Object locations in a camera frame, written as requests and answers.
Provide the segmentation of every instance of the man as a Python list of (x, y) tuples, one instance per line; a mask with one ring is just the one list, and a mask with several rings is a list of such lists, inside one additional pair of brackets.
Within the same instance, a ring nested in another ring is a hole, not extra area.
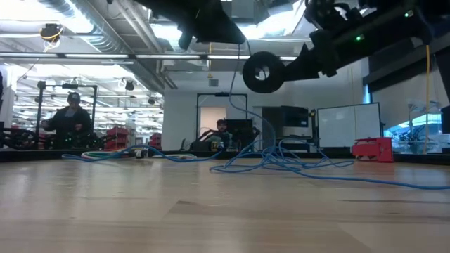
[(211, 142), (217, 142), (217, 143), (224, 143), (224, 147), (228, 148), (231, 143), (231, 138), (233, 137), (232, 134), (230, 134), (227, 130), (226, 120), (225, 119), (219, 119), (217, 120), (217, 131), (214, 131), (214, 133), (208, 137), (206, 141)]
[(69, 148), (65, 145), (68, 133), (83, 134), (91, 131), (91, 116), (79, 106), (81, 98), (78, 93), (69, 93), (67, 102), (69, 106), (59, 110), (53, 118), (43, 121), (41, 126), (46, 131), (56, 130), (53, 148)]

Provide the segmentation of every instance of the ductwork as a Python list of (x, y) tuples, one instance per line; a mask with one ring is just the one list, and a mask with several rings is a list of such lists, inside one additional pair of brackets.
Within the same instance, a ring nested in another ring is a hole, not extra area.
[[(39, 0), (45, 7), (62, 13), (66, 18), (76, 18), (81, 13), (94, 26), (90, 34), (102, 34), (102, 37), (83, 38), (101, 53), (133, 53), (116, 31), (88, 0)], [(156, 70), (156, 61), (136, 61), (133, 65), (123, 66), (147, 89), (164, 92), (165, 84), (160, 81)]]

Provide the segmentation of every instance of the whiteboard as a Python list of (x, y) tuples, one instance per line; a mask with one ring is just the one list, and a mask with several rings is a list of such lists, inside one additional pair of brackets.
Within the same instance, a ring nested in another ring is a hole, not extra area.
[(317, 110), (321, 148), (349, 148), (358, 138), (380, 137), (378, 103)]

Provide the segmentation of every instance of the wooden table surface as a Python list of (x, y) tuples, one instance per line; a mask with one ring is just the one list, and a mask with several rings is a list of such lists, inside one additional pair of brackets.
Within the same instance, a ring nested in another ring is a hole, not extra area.
[[(209, 171), (222, 163), (2, 163), (0, 252), (450, 252), (450, 190)], [(310, 173), (450, 184), (424, 164)]]

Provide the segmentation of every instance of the blue cable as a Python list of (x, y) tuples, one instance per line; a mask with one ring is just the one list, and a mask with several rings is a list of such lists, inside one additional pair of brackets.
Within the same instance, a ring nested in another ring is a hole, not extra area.
[[(238, 57), (240, 56), (240, 47), (238, 49)], [(249, 171), (253, 171), (255, 169), (268, 169), (273, 171), (290, 171), (295, 174), (298, 174), (300, 176), (304, 176), (310, 179), (321, 179), (321, 180), (340, 180), (340, 181), (358, 181), (358, 182), (368, 182), (368, 183), (380, 183), (380, 184), (386, 184), (391, 186), (402, 186), (402, 187), (409, 187), (409, 188), (415, 188), (415, 189), (421, 189), (421, 190), (448, 190), (450, 189), (450, 186), (419, 186), (414, 185), (410, 183), (401, 183), (401, 182), (394, 182), (394, 181), (384, 181), (384, 180), (377, 180), (377, 179), (363, 179), (363, 178), (350, 178), (350, 177), (339, 177), (339, 176), (316, 176), (311, 174), (306, 174), (302, 172), (303, 169), (309, 170), (309, 169), (317, 169), (320, 167), (328, 167), (333, 166), (336, 168), (342, 168), (347, 167), (349, 165), (354, 164), (354, 161), (348, 160), (343, 162), (333, 162), (328, 156), (326, 156), (321, 150), (319, 150), (317, 147), (302, 141), (297, 138), (285, 138), (279, 142), (278, 145), (276, 145), (276, 138), (275, 138), (275, 129), (274, 127), (263, 117), (259, 116), (258, 114), (254, 112), (250, 112), (248, 110), (239, 108), (233, 104), (231, 101), (231, 94), (233, 91), (233, 85), (234, 81), (236, 79), (236, 73), (239, 68), (239, 63), (236, 65), (236, 70), (233, 74), (233, 79), (231, 80), (231, 87), (230, 87), (230, 96), (229, 96), (229, 103), (231, 106), (241, 112), (246, 112), (250, 115), (253, 115), (255, 117), (258, 117), (262, 120), (263, 124), (267, 124), (269, 127), (269, 130), (271, 132), (271, 136), (273, 136), (272, 145), (266, 149), (264, 149), (261, 152), (250, 152), (250, 149), (254, 147), (255, 144), (261, 142), (262, 140), (254, 141), (253, 143), (249, 144), (245, 148), (241, 150), (241, 152), (236, 155), (234, 158), (230, 159), (225, 165), (220, 166), (213, 166), (210, 168), (210, 171), (218, 171), (222, 173), (229, 173), (229, 174), (237, 174), (237, 173), (245, 173)], [(282, 144), (285, 141), (296, 141), (300, 143), (306, 143), (310, 145), (311, 147), (315, 148), (317, 152), (319, 152), (322, 155), (322, 159), (320, 159), (318, 162), (303, 162), (296, 154), (292, 153), (290, 150), (286, 150), (285, 148), (282, 148)], [(215, 155), (203, 158), (203, 159), (192, 159), (192, 160), (182, 160), (177, 159), (173, 157), (168, 157), (164, 154), (162, 154), (159, 150), (156, 150), (149, 145), (135, 145), (130, 148), (124, 149), (118, 153), (112, 154), (107, 157), (98, 158), (98, 159), (84, 159), (75, 155), (63, 155), (63, 158), (65, 159), (71, 159), (71, 160), (79, 160), (83, 162), (99, 162), (109, 159), (115, 159), (119, 158), (120, 155), (129, 152), (133, 148), (147, 148), (149, 150), (152, 150), (154, 153), (160, 155), (161, 157), (168, 159), (173, 162), (202, 162), (202, 161), (208, 161), (211, 159), (216, 158), (220, 155), (221, 152), (216, 153)], [(284, 154), (289, 153), (292, 157), (286, 157)], [(255, 165), (242, 165), (242, 164), (234, 164), (237, 159), (244, 158), (250, 155), (261, 155), (261, 161), (258, 164)]]

